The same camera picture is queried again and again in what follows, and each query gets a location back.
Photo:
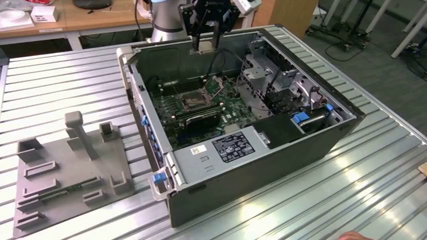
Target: gray plastic base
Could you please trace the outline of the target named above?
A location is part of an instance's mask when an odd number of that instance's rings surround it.
[[[42,148],[35,138],[19,143],[18,151],[24,153],[18,155],[26,161],[20,159],[18,166],[15,238],[134,194],[119,128],[112,127],[116,136],[108,140],[99,130],[87,133],[99,154],[94,160],[79,139],[72,144],[70,138],[62,139],[43,144]]]

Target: circuit board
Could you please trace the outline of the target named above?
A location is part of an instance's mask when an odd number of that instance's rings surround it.
[[[240,98],[232,79],[211,77],[203,88],[172,95],[151,95],[163,129],[174,150],[244,128],[256,121],[251,108]],[[218,121],[208,129],[183,131],[190,121],[202,115],[212,114]]]

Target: slotted metal surface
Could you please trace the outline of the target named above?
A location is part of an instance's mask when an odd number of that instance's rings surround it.
[[[283,28],[266,29],[367,114],[327,156],[171,228],[166,203],[154,200],[147,183],[151,169],[120,82],[118,46],[12,59],[0,86],[0,239],[14,238],[16,141],[64,138],[62,118],[75,110],[87,131],[103,121],[120,126],[138,193],[26,239],[318,240],[350,230],[374,239],[427,238],[427,182],[417,169],[427,161],[426,137]]]

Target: black cable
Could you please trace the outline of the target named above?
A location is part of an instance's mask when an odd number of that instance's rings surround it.
[[[234,51],[230,51],[228,49],[226,48],[219,48],[218,49],[219,51],[223,51],[223,52],[227,52],[230,53],[242,63],[243,65],[250,69],[250,65],[247,64],[247,62],[242,59],[242,57],[238,55],[238,53],[235,53]]]
[[[411,56],[411,58],[418,63],[418,65],[422,67],[422,69],[427,72],[427,68],[423,66],[423,64],[419,62],[419,60],[414,56]]]
[[[155,79],[155,81],[156,82],[159,82],[160,81],[160,78],[159,78],[159,76],[158,75],[155,75],[155,76],[151,76],[150,78],[148,78],[148,80],[147,80],[147,83],[146,83],[146,88],[147,88],[147,90],[150,90],[151,89],[151,83],[152,83],[152,80]]]
[[[226,65],[226,55],[224,55],[224,53],[223,53],[222,51],[218,51],[218,52],[215,53],[215,55],[214,55],[214,58],[212,58],[212,61],[211,61],[210,65],[208,65],[208,69],[207,69],[207,72],[206,72],[206,75],[204,75],[206,78],[208,78],[210,75],[211,75],[211,73],[212,73],[214,63],[215,63],[215,60],[216,60],[216,58],[218,58],[218,56],[219,56],[220,54],[223,55],[223,59],[224,59],[223,67],[224,67],[224,65]]]
[[[334,59],[334,60],[337,60],[337,61],[339,61],[339,62],[349,62],[349,61],[350,61],[351,59],[354,59],[361,53],[363,53],[365,49],[362,49],[362,50],[361,50],[355,55],[353,55],[350,58],[347,58],[347,59],[338,59],[338,58],[335,58],[335,57],[333,57],[333,56],[330,55],[329,50],[330,50],[330,48],[338,46],[338,45],[342,44],[342,43],[343,43],[343,42],[338,42],[338,43],[333,44],[331,46],[329,46],[329,47],[325,49],[325,53],[326,53],[326,55],[327,55],[331,59]]]
[[[102,36],[102,34],[98,34],[96,36],[86,36],[88,39],[98,39]]]
[[[139,18],[138,18],[138,15],[136,15],[136,12],[139,11],[138,10],[138,7],[139,7],[139,0],[135,1],[135,9],[134,9],[134,17],[135,17],[135,22],[136,22],[136,26],[138,26],[138,33],[139,33],[139,40],[140,41],[144,41],[144,36],[143,36],[143,30],[142,30],[142,26],[140,26],[140,23],[139,23]]]
[[[325,35],[327,35],[327,36],[330,36],[330,37],[337,38],[337,39],[341,40],[342,42],[345,42],[345,40],[343,40],[339,36],[335,36],[335,35],[333,35],[331,33],[329,33],[327,31],[323,31],[322,28],[318,29],[317,31],[319,31],[322,34],[325,34]]]
[[[329,26],[326,25],[326,19],[322,15],[322,9],[321,9],[321,4],[318,4],[318,9],[319,9],[319,15],[321,15],[321,18],[322,18],[322,23],[321,23],[321,28],[327,28]]]
[[[207,78],[207,77],[211,75],[211,73],[212,73],[214,63],[215,63],[215,60],[216,60],[216,58],[218,58],[218,56],[219,56],[220,54],[223,54],[223,60],[224,60],[220,69],[224,68],[224,66],[226,66],[226,59],[227,59],[227,58],[226,58],[226,55],[224,55],[224,52],[227,52],[227,53],[230,53],[232,56],[235,56],[235,57],[239,59],[239,61],[246,65],[247,68],[251,68],[251,67],[248,66],[248,64],[246,63],[246,61],[239,57],[239,55],[238,55],[235,52],[230,51],[230,50],[226,49],[226,48],[219,48],[216,51],[218,51],[218,52],[215,52],[212,61],[211,61],[210,65],[208,65],[208,69],[207,69],[207,72],[206,72],[206,75],[204,75],[206,78]]]
[[[426,79],[419,73],[417,73],[417,71],[415,71],[415,70],[411,68],[411,66],[410,66],[410,59],[413,59],[413,60],[415,61],[415,63],[422,67],[425,73],[427,72],[427,71],[426,71],[426,67],[422,65],[422,63],[418,61],[418,59],[417,59],[413,55],[409,56],[409,57],[402,56],[402,59],[403,59],[405,64],[406,64],[406,68],[413,72],[413,74],[414,74],[417,77],[419,77],[423,81],[427,82],[427,79]]]
[[[111,39],[108,44],[100,44],[99,42],[94,41],[90,37],[87,36],[82,36],[87,41],[90,41],[92,44],[98,45],[98,47],[107,47],[114,43],[114,39],[115,39],[116,33],[112,33]]]
[[[260,109],[258,107],[251,106],[250,104],[246,104],[248,107],[251,107],[252,109],[260,110],[260,111],[271,111],[270,109]]]
[[[413,72],[413,74],[414,74],[417,77],[419,77],[422,80],[425,80],[425,81],[427,82],[427,79],[423,78],[423,77],[411,69],[410,64],[409,64],[409,61],[405,61],[405,63],[406,63],[407,69]]]
[[[278,80],[279,75],[281,75],[281,69],[278,69],[278,71],[275,71],[272,80],[271,80],[271,82],[270,82],[268,85],[267,85],[267,94],[268,94],[270,91],[272,90],[272,86],[274,86],[274,84],[275,84],[275,82],[277,82],[277,80]]]
[[[345,15],[346,11],[347,11],[347,7],[349,7],[349,4],[351,3],[351,1],[353,1],[353,0],[349,0],[349,2],[346,3],[345,8],[342,9],[342,12],[341,12],[341,15],[339,15],[339,20],[342,20],[342,17],[343,17],[343,15]]]

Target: barcode label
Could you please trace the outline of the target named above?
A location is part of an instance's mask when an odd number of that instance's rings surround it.
[[[51,29],[39,30],[39,33],[51,33],[51,32],[60,32],[60,31],[63,31],[62,28],[51,28]]]

